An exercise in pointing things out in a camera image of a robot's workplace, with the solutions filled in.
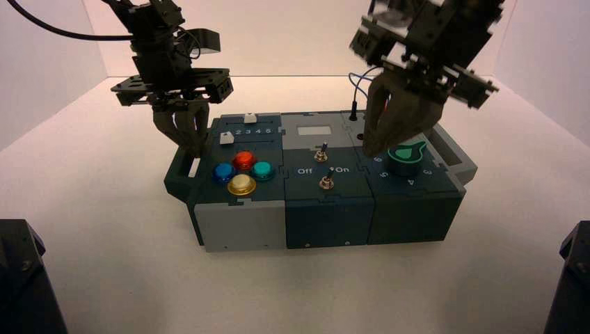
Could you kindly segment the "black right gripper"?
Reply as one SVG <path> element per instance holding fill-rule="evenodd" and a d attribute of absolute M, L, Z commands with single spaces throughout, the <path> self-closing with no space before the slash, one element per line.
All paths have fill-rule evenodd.
<path fill-rule="evenodd" d="M 413 90 L 445 101 L 452 97 L 478 109 L 499 88 L 469 69 L 471 62 L 491 38 L 487 28 L 411 29 L 402 36 L 392 31 L 395 43 L 404 46 L 400 70 Z M 443 103 L 414 94 L 393 97 L 390 80 L 375 78 L 367 92 L 362 151 L 376 156 L 425 130 L 442 117 Z"/>

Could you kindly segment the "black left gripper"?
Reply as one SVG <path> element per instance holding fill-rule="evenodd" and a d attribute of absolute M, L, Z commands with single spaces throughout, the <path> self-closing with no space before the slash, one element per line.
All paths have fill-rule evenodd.
<path fill-rule="evenodd" d="M 193 68 L 188 58 L 176 53 L 133 56 L 138 74 L 128 77 L 111 88 L 123 106 L 130 106 L 141 98 L 172 91 L 181 94 L 206 94 L 207 101 L 220 104 L 233 92 L 227 68 Z M 199 157 L 207 139 L 209 105 L 204 101 L 188 104 L 153 106 L 156 128 L 191 157 Z"/>

